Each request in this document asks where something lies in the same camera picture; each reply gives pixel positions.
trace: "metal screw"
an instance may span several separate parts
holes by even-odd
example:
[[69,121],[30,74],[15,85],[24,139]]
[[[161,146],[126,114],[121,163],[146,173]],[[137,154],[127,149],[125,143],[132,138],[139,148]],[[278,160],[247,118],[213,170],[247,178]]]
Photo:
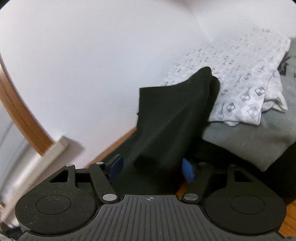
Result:
[[117,196],[116,196],[115,194],[111,194],[111,193],[109,193],[109,194],[105,194],[105,195],[103,196],[103,199],[104,199],[105,201],[114,201],[114,200],[117,199]]
[[195,201],[198,199],[198,195],[196,195],[195,193],[187,193],[184,198],[188,201]]

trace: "patterned white towel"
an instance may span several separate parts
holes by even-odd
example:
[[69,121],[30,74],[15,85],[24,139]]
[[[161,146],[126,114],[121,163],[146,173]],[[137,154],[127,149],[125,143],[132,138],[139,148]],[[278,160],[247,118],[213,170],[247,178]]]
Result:
[[262,111],[287,110],[277,68],[289,47],[289,38],[253,28],[188,53],[169,71],[162,85],[185,81],[209,66],[221,83],[209,121],[259,125]]

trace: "blue clip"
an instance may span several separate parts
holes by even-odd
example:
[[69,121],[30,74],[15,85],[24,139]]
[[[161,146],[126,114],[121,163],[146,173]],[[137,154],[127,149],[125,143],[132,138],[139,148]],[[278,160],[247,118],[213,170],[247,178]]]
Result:
[[185,158],[182,160],[182,166],[181,166],[182,173],[188,183],[192,183],[195,179],[195,173],[194,168],[191,165],[189,161],[187,161]]
[[110,162],[109,173],[106,175],[108,181],[112,183],[123,169],[123,156],[116,155]]

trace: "crosshair marking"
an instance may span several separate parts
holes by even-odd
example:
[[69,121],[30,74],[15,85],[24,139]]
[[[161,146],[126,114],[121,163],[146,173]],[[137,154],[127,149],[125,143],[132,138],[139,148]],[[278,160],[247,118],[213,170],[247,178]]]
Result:
[[148,201],[153,201],[154,200],[154,197],[148,197],[146,198]]

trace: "ribbed gray surface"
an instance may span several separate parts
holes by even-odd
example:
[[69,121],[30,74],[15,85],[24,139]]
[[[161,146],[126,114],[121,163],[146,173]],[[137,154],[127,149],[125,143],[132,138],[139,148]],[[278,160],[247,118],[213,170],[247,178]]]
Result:
[[19,241],[279,241],[276,234],[243,237],[227,233],[210,223],[196,205],[181,203],[176,196],[126,195],[117,204],[102,206],[82,229],[59,237],[25,233]]

